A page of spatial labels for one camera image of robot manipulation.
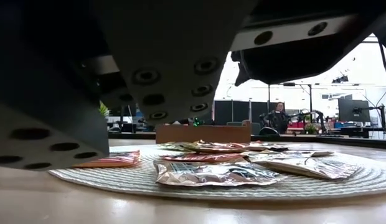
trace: woven placemat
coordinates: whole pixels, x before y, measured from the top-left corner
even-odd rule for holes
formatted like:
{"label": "woven placemat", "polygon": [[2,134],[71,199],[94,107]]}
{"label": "woven placemat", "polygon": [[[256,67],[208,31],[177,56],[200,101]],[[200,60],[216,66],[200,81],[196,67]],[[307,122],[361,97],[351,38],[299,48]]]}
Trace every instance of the woven placemat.
{"label": "woven placemat", "polygon": [[136,168],[62,169],[50,173],[62,180],[113,192],[160,197],[203,200],[306,200],[343,198],[386,192],[386,163],[336,153],[333,159],[360,166],[349,179],[319,180],[297,175],[266,187],[171,187],[155,183],[153,160],[160,155],[178,154],[156,145],[112,147],[110,151],[141,150],[141,163]]}

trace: mounting hole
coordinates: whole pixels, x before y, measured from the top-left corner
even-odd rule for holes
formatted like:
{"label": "mounting hole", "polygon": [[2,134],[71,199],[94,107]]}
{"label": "mounting hole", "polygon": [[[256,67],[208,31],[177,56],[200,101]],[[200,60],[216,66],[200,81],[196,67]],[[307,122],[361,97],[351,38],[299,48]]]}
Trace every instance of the mounting hole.
{"label": "mounting hole", "polygon": [[318,35],[322,31],[324,31],[326,27],[327,27],[327,22],[321,22],[318,25],[312,27],[312,29],[308,31],[308,36],[312,37],[314,35]]}
{"label": "mounting hole", "polygon": [[156,112],[149,116],[150,119],[164,119],[168,116],[166,112]]}
{"label": "mounting hole", "polygon": [[129,102],[133,100],[133,97],[130,94],[124,94],[120,96],[120,100]]}
{"label": "mounting hole", "polygon": [[41,140],[50,136],[50,131],[42,128],[20,128],[12,131],[10,138],[18,140]]}
{"label": "mounting hole", "polygon": [[147,95],[143,98],[143,104],[147,106],[160,105],[166,100],[162,94]]}
{"label": "mounting hole", "polygon": [[78,149],[79,147],[80,145],[77,143],[65,142],[65,143],[58,143],[58,144],[51,145],[50,150],[55,152],[65,152],[65,151]]}
{"label": "mounting hole", "polygon": [[10,164],[14,162],[19,162],[23,158],[20,156],[0,156],[0,164]]}
{"label": "mounting hole", "polygon": [[205,85],[205,86],[200,86],[194,90],[192,90],[192,95],[193,96],[205,96],[211,93],[213,90],[212,85]]}
{"label": "mounting hole", "polygon": [[194,72],[198,75],[208,75],[215,71],[219,66],[215,57],[203,58],[194,64]]}
{"label": "mounting hole", "polygon": [[141,69],[133,73],[132,82],[137,85],[152,85],[160,80],[160,73],[154,69]]}
{"label": "mounting hole", "polygon": [[36,163],[36,164],[28,164],[28,165],[25,165],[24,168],[25,169],[43,169],[43,168],[46,168],[46,167],[50,167],[52,164],[48,163],[48,162],[39,162],[39,163]]}
{"label": "mounting hole", "polygon": [[78,153],[77,155],[74,156],[74,159],[88,159],[94,156],[97,156],[98,154],[95,152],[83,152],[83,153]]}
{"label": "mounting hole", "polygon": [[208,108],[208,104],[207,103],[202,103],[202,104],[199,104],[199,105],[191,106],[191,112],[199,112],[199,111],[203,111],[203,110],[205,110],[207,108]]}
{"label": "mounting hole", "polygon": [[255,45],[263,45],[266,44],[270,39],[273,37],[273,32],[272,31],[265,31],[259,34],[255,39],[254,39],[254,44]]}

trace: table surface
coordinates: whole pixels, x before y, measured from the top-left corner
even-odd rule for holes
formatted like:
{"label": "table surface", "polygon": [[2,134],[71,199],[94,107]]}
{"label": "table surface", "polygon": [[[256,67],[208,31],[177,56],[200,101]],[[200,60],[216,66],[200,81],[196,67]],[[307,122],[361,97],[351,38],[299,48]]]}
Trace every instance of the table surface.
{"label": "table surface", "polygon": [[[110,140],[112,146],[154,144]],[[386,151],[302,143],[386,162]],[[302,202],[208,202],[139,197],[64,182],[46,172],[0,167],[0,224],[386,223],[386,194]]]}

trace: wooden table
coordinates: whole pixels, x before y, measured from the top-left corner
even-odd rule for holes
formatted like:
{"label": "wooden table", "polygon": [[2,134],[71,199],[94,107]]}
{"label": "wooden table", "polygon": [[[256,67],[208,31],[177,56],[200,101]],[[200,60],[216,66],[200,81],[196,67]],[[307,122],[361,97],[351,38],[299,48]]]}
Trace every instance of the wooden table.
{"label": "wooden table", "polygon": [[[111,145],[152,144],[112,140]],[[328,144],[332,149],[386,162],[386,151]],[[231,203],[116,194],[70,184],[45,172],[0,168],[0,224],[274,224],[386,223],[386,194],[312,202]]]}

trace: round placemat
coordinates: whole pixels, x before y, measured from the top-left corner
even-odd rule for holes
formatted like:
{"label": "round placemat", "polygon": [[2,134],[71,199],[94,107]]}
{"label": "round placemat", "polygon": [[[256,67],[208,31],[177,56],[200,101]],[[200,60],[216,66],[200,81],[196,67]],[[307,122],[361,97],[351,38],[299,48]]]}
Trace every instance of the round placemat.
{"label": "round placemat", "polygon": [[49,172],[68,182],[113,192],[204,200],[305,200],[386,192],[386,163],[340,153],[336,153],[333,159],[360,167],[346,180],[319,180],[287,175],[286,180],[265,187],[172,187],[155,183],[153,160],[160,155],[181,152],[162,150],[157,145],[112,147],[110,151],[137,149],[141,151],[141,163],[135,168],[61,169]]}

